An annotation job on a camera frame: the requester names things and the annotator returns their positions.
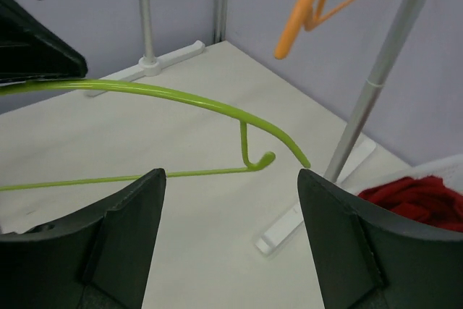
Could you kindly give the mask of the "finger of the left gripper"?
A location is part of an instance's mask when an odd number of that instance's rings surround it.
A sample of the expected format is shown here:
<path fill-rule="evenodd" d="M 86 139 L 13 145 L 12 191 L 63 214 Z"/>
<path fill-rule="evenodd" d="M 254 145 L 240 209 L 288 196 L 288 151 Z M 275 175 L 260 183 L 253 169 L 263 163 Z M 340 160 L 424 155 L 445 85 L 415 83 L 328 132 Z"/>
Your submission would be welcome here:
<path fill-rule="evenodd" d="M 82 79 L 85 57 L 15 0 L 1 0 L 1 82 Z"/>

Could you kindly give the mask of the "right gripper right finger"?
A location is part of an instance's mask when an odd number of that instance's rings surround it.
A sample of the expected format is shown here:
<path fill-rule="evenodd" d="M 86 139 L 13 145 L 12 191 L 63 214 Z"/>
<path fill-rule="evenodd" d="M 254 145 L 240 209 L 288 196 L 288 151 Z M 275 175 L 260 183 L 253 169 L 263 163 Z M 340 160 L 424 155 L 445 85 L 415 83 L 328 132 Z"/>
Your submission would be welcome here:
<path fill-rule="evenodd" d="M 462 233 L 396 215 L 309 169 L 297 188 L 325 308 L 462 307 Z"/>

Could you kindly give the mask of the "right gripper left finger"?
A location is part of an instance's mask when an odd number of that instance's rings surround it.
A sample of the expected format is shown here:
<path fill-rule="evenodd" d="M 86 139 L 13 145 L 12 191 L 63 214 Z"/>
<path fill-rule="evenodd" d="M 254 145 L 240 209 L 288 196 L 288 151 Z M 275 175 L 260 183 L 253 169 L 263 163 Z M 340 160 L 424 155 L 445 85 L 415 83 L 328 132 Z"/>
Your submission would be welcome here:
<path fill-rule="evenodd" d="M 154 169 L 102 200 L 1 235 L 2 308 L 141 308 L 166 173 Z"/>

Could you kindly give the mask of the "red t shirt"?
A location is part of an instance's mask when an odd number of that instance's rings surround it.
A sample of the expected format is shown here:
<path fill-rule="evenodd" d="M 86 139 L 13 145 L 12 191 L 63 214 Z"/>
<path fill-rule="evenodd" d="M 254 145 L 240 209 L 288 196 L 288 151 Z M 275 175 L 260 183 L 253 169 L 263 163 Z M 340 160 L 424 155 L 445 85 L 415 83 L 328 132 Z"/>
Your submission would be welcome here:
<path fill-rule="evenodd" d="M 413 221 L 462 231 L 462 195 L 437 176 L 402 177 L 363 190 L 358 197 Z"/>

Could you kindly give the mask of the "green hanger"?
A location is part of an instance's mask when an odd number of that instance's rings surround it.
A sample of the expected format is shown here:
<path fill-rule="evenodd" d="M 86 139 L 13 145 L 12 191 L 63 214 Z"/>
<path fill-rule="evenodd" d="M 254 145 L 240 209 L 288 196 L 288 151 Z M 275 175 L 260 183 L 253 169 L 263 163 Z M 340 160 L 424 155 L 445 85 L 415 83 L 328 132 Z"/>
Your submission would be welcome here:
<path fill-rule="evenodd" d="M 138 82 L 127 82 L 121 80 L 91 80 L 91 79 L 54 79 L 54 80 L 25 80 L 23 82 L 10 83 L 1 87 L 2 95 L 12 95 L 20 93 L 28 93 L 39 90 L 89 90 L 103 92 L 118 92 L 135 94 L 142 96 L 150 96 L 154 98 L 162 98 L 170 101 L 185 103 L 191 106 L 196 106 L 202 109 L 223 114 L 239 121 L 240 128 L 240 144 L 241 154 L 244 166 L 241 168 L 227 169 L 209 169 L 192 172 L 169 172 L 168 177 L 191 177 L 213 174 L 235 174 L 244 172 L 260 171 L 276 159 L 276 154 L 269 151 L 263 154 L 261 159 L 253 163 L 249 160 L 248 141 L 247 141 L 247 126 L 252 125 L 280 140 L 300 162 L 303 168 L 309 169 L 310 162 L 300 147 L 286 134 L 283 130 L 267 122 L 260 117 L 250 114 L 236 107 L 221 103 L 218 101 L 204 98 L 191 93 L 182 92 L 170 88 L 163 88 L 156 85 L 147 85 Z"/>

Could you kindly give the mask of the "orange hanger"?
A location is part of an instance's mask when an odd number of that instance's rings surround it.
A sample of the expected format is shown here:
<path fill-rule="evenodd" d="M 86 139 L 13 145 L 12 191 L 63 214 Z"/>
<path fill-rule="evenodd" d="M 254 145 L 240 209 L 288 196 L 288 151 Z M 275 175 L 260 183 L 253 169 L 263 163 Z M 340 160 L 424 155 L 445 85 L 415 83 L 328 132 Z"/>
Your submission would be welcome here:
<path fill-rule="evenodd" d="M 356 0 L 344 0 L 329 12 L 324 12 L 327 0 L 296 0 L 273 55 L 285 59 L 301 30 L 311 31 L 329 20 Z"/>

